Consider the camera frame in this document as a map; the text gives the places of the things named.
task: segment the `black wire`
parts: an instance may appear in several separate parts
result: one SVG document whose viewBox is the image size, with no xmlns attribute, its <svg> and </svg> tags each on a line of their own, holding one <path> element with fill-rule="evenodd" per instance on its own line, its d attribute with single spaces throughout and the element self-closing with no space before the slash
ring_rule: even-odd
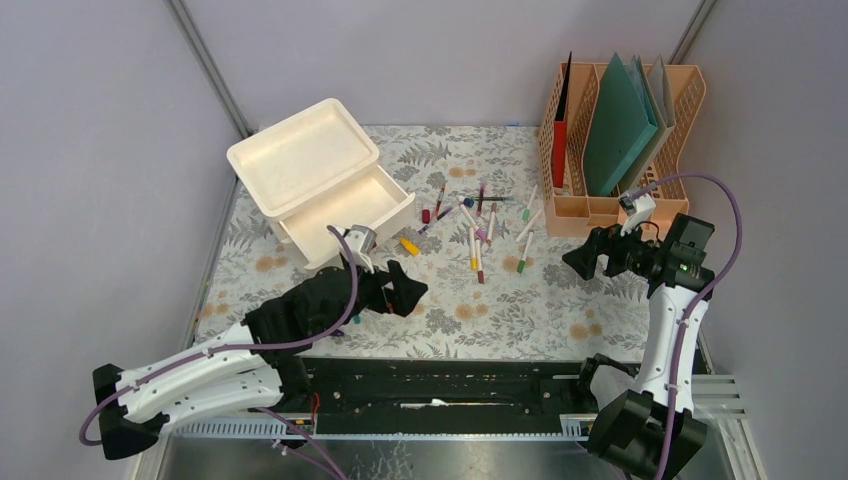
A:
<svg viewBox="0 0 848 480">
<path fill-rule="evenodd" d="M 653 225 L 653 226 L 654 226 L 654 228 L 656 228 L 656 229 L 657 229 L 657 243 L 662 244 L 662 242 L 660 241 L 660 226 L 659 226 L 659 225 L 657 225 L 656 223 L 654 223 L 654 222 L 650 221 L 650 220 L 645 220 L 645 221 L 642 221 L 642 222 L 637 223 L 637 224 L 636 224 L 636 227 L 634 227 L 634 228 L 639 228 L 639 226 L 640 226 L 640 225 L 643 225 L 643 224 Z"/>
</svg>

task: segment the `floral tablecloth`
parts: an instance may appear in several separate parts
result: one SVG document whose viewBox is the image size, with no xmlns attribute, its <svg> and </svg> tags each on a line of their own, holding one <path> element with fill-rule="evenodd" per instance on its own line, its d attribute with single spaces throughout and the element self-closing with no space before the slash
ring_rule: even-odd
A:
<svg viewBox="0 0 848 480">
<path fill-rule="evenodd" d="M 421 249 L 412 257 L 397 239 L 384 242 L 377 265 L 398 259 L 429 292 L 407 318 L 364 311 L 345 336 L 317 342 L 307 355 L 582 361 L 604 353 L 640 361 L 648 329 L 647 285 L 630 274 L 598 275 L 584 282 L 562 254 L 584 239 L 549 238 L 544 216 L 533 231 L 524 273 L 516 273 L 522 246 L 515 237 L 533 185 L 539 183 L 536 129 L 525 127 L 365 127 L 380 148 L 380 164 L 408 192 L 418 211 L 432 209 L 439 187 L 446 199 L 513 195 L 500 203 L 495 239 L 484 250 L 486 283 L 477 283 L 468 259 L 467 227 L 452 212 L 424 236 L 418 221 L 400 236 Z M 542 208 L 537 199 L 532 210 Z M 484 215 L 488 218 L 488 205 Z M 310 276 L 293 245 L 280 244 L 242 187 L 230 219 L 206 302 L 198 313 L 195 341 L 224 330 L 265 300 Z"/>
</svg>

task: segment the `red binder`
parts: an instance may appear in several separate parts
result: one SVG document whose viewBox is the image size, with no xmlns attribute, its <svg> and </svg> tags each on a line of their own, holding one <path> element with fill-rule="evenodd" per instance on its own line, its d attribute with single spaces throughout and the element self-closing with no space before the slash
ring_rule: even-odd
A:
<svg viewBox="0 0 848 480">
<path fill-rule="evenodd" d="M 571 75 L 571 52 L 568 53 L 568 62 L 562 67 L 563 82 L 562 91 L 559 94 L 559 103 L 554 117 L 554 145 L 551 152 L 551 178 L 554 188 L 562 188 L 565 180 L 565 147 L 568 128 L 566 126 L 568 111 L 568 80 Z"/>
</svg>

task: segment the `folder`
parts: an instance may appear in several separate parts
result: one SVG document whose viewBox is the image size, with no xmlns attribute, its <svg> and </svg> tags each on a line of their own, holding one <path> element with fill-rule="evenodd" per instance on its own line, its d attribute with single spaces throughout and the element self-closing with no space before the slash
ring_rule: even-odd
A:
<svg viewBox="0 0 848 480">
<path fill-rule="evenodd" d="M 675 125 L 677 125 L 677 120 L 674 117 L 674 99 L 671 95 L 668 72 L 666 71 L 662 56 L 657 57 L 651 68 L 651 72 L 647 75 L 644 74 L 641 58 L 638 59 L 638 66 L 643 75 L 643 81 L 647 85 L 651 109 L 657 121 L 657 131 L 645 145 L 645 148 L 642 149 L 642 152 L 636 157 L 636 160 L 633 161 L 630 168 L 627 169 L 627 172 L 624 173 L 624 176 L 621 177 L 621 181 L 618 182 L 618 188 L 622 192 L 635 187 L 639 183 L 642 175 L 645 174 L 645 170 L 648 169 L 651 162 L 660 153 L 663 145 L 665 145 L 665 141 L 668 140 L 671 132 L 674 131 Z"/>
<path fill-rule="evenodd" d="M 554 116 L 554 142 L 551 152 L 551 180 L 554 188 L 562 188 L 565 181 L 565 147 L 568 136 L 566 113 L 568 112 L 568 81 L 571 76 L 571 52 L 568 53 L 568 62 L 562 68 L 562 91 L 559 94 L 559 103 L 557 103 Z"/>
<path fill-rule="evenodd" d="M 656 133 L 657 121 L 647 96 L 638 70 L 631 79 L 618 54 L 613 55 L 601 78 L 583 154 L 590 196 L 608 196 Z"/>
</svg>

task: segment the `box lid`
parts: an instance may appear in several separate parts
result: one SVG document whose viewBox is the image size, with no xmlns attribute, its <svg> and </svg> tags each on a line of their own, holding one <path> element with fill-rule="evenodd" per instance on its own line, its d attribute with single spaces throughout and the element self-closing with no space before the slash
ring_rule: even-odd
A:
<svg viewBox="0 0 848 480">
<path fill-rule="evenodd" d="M 293 213 L 377 161 L 380 151 L 347 109 L 328 98 L 227 150 L 266 217 Z"/>
</svg>

